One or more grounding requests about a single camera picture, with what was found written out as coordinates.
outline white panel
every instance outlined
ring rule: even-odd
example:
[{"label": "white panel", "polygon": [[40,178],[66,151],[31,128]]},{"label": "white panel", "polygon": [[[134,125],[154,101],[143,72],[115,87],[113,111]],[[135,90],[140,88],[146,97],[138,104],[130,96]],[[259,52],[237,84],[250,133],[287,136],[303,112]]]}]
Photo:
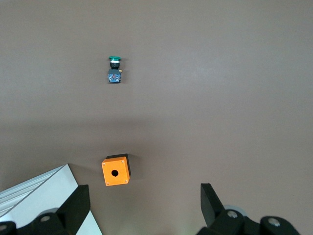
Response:
[{"label": "white panel", "polygon": [[0,193],[0,218],[61,168],[62,166],[2,191]]},{"label": "white panel", "polygon": [[76,235],[102,235],[91,211],[89,211]]},{"label": "white panel", "polygon": [[[77,186],[69,166],[64,165],[9,188],[0,194],[0,200],[2,200],[4,205],[3,211],[7,210],[6,214],[0,217],[0,222],[10,220],[16,223],[17,228],[23,227],[42,212],[59,208]],[[91,212],[88,213],[77,234],[102,234]]]}]

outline orange box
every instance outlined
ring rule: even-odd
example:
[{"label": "orange box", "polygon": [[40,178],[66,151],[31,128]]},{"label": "orange box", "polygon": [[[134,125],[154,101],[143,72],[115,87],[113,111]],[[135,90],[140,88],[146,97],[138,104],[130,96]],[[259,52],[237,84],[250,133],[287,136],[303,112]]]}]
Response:
[{"label": "orange box", "polygon": [[102,171],[106,186],[128,184],[131,170],[127,154],[108,156],[102,162]]}]

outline box hole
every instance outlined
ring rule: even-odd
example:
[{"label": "box hole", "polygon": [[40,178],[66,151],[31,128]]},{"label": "box hole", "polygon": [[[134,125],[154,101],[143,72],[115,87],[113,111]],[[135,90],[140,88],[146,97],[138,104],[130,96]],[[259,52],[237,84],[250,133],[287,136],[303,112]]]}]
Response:
[{"label": "box hole", "polygon": [[116,177],[116,176],[118,176],[118,171],[117,170],[113,170],[111,172],[111,174],[112,174],[112,176]]}]

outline green button cap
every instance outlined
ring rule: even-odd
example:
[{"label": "green button cap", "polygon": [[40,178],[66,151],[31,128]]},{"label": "green button cap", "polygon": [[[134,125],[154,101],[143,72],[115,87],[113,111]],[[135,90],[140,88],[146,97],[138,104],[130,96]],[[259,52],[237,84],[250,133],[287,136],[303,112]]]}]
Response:
[{"label": "green button cap", "polygon": [[115,60],[115,61],[120,61],[121,57],[119,57],[119,56],[110,56],[109,59],[110,60]]}]

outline screw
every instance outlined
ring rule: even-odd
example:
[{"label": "screw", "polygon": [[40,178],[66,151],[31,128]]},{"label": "screw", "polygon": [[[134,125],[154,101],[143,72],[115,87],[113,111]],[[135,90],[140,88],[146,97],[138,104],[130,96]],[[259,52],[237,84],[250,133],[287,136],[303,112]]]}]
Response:
[{"label": "screw", "polygon": [[50,216],[49,215],[46,215],[46,216],[44,216],[44,217],[42,217],[41,219],[40,219],[40,222],[46,222],[46,221],[48,221],[50,219]]},{"label": "screw", "polygon": [[0,225],[0,231],[6,230],[8,226],[6,224]]},{"label": "screw", "polygon": [[229,217],[231,217],[231,218],[234,218],[234,219],[238,217],[237,213],[234,212],[234,211],[229,211],[229,212],[227,212],[227,215],[228,215]]},{"label": "screw", "polygon": [[269,219],[268,219],[268,222],[269,222],[271,225],[275,226],[275,227],[279,227],[279,226],[280,226],[279,221],[278,221],[277,219],[275,219],[275,218],[269,218]]}]

